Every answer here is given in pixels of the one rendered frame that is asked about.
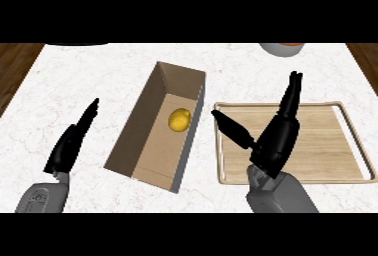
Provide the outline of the brown cardboard box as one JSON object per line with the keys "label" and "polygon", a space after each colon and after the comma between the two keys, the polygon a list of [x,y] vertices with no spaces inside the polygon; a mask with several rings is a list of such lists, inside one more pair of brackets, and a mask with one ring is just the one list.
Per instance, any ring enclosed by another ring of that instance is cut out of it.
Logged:
{"label": "brown cardboard box", "polygon": [[[105,168],[179,192],[204,106],[205,72],[158,62],[115,142]],[[168,127],[173,111],[190,113],[189,127]]]}

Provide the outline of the grey bowl with orange content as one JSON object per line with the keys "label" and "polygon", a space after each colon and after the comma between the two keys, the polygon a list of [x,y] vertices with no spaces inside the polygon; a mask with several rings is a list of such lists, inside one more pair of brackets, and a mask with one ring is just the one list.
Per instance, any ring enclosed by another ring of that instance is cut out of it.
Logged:
{"label": "grey bowl with orange content", "polygon": [[300,53],[304,44],[261,43],[260,46],[264,49],[264,51],[273,56],[292,57]]}

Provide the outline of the yellow lemon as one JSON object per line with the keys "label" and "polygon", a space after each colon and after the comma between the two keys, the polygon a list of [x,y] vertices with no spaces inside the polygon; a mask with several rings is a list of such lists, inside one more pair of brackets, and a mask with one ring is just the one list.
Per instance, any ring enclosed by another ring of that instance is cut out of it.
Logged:
{"label": "yellow lemon", "polygon": [[190,112],[184,108],[173,111],[168,118],[168,127],[174,132],[183,132],[190,124]]}

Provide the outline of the pale wooden tray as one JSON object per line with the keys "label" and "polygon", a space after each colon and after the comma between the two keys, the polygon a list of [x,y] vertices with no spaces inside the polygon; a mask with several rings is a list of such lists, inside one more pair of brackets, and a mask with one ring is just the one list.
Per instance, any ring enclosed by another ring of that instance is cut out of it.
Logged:
{"label": "pale wooden tray", "polygon": [[[283,171],[303,184],[376,183],[375,172],[341,102],[303,103],[300,132]],[[246,185],[251,150],[215,131],[218,182]]]}

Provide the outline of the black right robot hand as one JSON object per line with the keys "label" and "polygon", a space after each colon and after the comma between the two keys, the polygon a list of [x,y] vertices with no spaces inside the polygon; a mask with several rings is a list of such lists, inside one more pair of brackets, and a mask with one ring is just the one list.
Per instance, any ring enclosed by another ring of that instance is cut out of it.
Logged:
{"label": "black right robot hand", "polygon": [[211,111],[220,132],[244,149],[252,149],[249,161],[272,178],[276,178],[282,171],[298,137],[301,80],[303,74],[292,71],[279,110],[258,139],[251,137],[245,127],[230,117],[218,110]]}

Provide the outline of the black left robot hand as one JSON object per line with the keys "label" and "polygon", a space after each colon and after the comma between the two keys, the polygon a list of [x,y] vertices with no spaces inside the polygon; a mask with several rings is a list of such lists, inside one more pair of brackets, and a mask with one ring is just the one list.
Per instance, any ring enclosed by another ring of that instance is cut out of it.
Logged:
{"label": "black left robot hand", "polygon": [[60,135],[44,166],[46,173],[68,173],[71,171],[77,160],[83,139],[93,119],[97,115],[97,107],[99,99],[94,99],[81,115],[78,122],[69,125],[63,134]]}

